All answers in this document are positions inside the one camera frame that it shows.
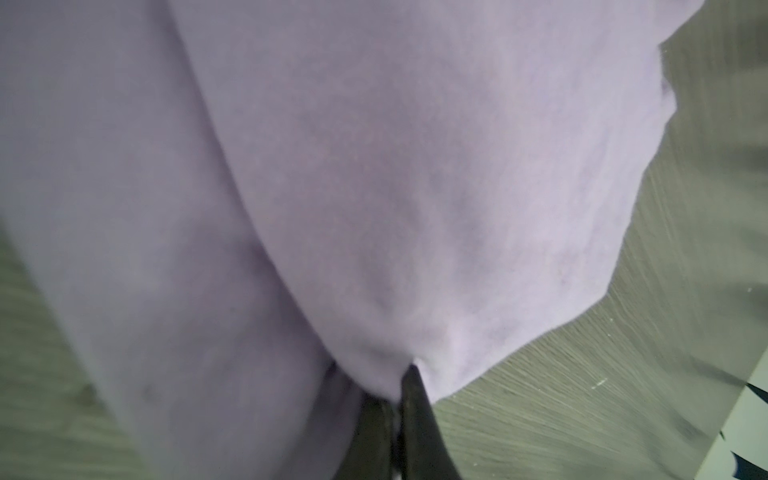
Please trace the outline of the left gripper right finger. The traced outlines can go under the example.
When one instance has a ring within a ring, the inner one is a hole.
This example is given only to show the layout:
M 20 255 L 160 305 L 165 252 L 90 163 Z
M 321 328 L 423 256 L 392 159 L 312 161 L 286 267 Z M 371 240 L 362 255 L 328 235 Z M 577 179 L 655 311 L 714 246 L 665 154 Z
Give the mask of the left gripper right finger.
M 416 365 L 401 381 L 398 468 L 402 479 L 460 480 Z

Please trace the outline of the purple cloth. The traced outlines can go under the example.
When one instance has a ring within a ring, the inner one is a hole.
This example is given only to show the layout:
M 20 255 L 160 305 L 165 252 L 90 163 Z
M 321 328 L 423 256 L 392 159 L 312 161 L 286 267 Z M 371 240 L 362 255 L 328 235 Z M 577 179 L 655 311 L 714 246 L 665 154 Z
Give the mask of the purple cloth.
M 697 1 L 5 1 L 1 220 L 163 479 L 329 479 L 606 294 Z

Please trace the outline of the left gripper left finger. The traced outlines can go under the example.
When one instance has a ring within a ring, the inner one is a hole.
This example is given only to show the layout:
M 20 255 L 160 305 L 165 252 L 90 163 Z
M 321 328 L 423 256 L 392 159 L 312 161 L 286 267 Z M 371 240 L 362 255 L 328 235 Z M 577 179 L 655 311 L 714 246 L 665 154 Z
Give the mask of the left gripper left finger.
M 334 480 L 391 480 L 395 420 L 388 401 L 365 394 L 350 446 Z

